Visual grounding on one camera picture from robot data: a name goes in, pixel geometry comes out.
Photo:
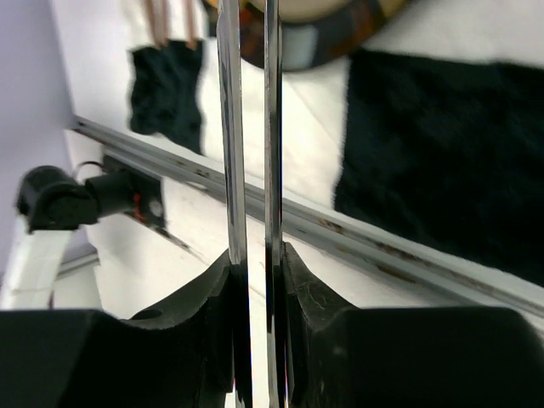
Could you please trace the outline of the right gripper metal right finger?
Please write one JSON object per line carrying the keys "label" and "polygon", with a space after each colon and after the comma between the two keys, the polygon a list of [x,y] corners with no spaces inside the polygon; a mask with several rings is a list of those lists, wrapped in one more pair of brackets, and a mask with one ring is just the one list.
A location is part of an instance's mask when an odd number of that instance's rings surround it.
{"label": "right gripper metal right finger", "polygon": [[264,11],[265,277],[269,405],[287,407],[286,318],[282,275],[282,55],[279,2]]}

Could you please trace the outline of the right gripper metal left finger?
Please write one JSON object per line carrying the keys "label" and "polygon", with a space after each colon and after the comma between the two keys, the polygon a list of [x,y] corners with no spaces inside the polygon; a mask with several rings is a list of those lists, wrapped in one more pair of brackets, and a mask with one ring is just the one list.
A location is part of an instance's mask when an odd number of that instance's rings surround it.
{"label": "right gripper metal left finger", "polygon": [[252,407],[239,3],[218,2],[218,71],[234,323],[235,405]]}

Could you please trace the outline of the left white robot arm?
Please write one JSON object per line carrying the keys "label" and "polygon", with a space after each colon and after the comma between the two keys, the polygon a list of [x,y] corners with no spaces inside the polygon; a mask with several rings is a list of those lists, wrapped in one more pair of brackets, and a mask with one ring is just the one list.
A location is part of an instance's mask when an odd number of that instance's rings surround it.
{"label": "left white robot arm", "polygon": [[65,251],[81,226],[119,213],[142,224],[165,225],[160,181],[128,167],[82,183],[58,167],[36,167],[21,180],[15,206],[2,309],[48,307]]}

